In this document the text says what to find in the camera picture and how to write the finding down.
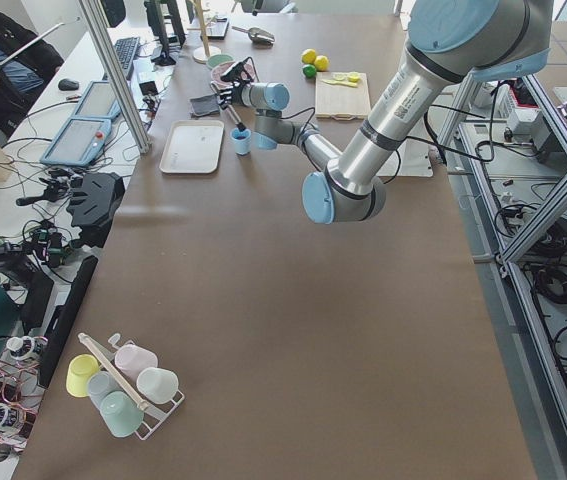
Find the wooden cutting board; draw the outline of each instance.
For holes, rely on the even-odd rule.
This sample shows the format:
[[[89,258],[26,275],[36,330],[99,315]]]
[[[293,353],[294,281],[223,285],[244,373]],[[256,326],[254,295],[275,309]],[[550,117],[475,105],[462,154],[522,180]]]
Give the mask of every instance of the wooden cutting board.
[[[365,118],[370,113],[370,92],[367,75],[361,73],[358,87],[328,85],[322,78],[332,79],[334,72],[316,74],[316,116],[337,120]]]

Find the yellow lemon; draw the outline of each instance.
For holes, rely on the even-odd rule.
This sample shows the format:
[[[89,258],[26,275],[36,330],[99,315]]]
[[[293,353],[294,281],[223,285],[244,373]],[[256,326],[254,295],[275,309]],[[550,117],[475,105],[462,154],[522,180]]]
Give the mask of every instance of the yellow lemon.
[[[314,60],[314,66],[319,72],[325,72],[330,67],[330,60],[325,55],[319,55]]]
[[[316,60],[316,50],[314,50],[313,48],[303,50],[303,53],[301,54],[301,62],[314,63],[314,60]]]

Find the light blue cup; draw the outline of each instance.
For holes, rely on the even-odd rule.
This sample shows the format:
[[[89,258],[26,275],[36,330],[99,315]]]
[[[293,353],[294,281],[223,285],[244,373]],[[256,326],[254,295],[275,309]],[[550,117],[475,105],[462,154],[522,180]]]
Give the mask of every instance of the light blue cup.
[[[242,132],[235,128],[230,132],[232,137],[232,144],[234,145],[234,151],[237,155],[247,155],[250,153],[250,141],[252,139],[252,132],[249,128],[246,128]]]
[[[112,392],[101,402],[101,417],[118,438],[132,435],[143,423],[143,412],[123,392]]]
[[[87,394],[96,408],[101,408],[105,397],[117,390],[121,390],[121,387],[108,372],[97,372],[87,382]]]

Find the small blue cup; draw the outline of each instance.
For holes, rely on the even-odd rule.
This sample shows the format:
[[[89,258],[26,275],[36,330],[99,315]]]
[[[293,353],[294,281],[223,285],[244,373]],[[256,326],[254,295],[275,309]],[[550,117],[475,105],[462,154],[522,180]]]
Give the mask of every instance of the small blue cup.
[[[235,128],[230,132],[232,137],[232,144],[234,145],[234,151],[237,155],[247,155],[250,153],[250,140],[252,138],[252,132],[249,128],[240,131]]]

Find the tablet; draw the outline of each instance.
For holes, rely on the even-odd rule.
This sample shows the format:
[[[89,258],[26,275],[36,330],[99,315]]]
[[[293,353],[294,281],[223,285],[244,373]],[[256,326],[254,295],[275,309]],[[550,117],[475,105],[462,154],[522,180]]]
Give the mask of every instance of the tablet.
[[[41,163],[84,167],[96,160],[112,131],[107,118],[70,117],[47,147]]]
[[[121,113],[110,82],[90,82],[72,116],[108,118],[114,120]]]

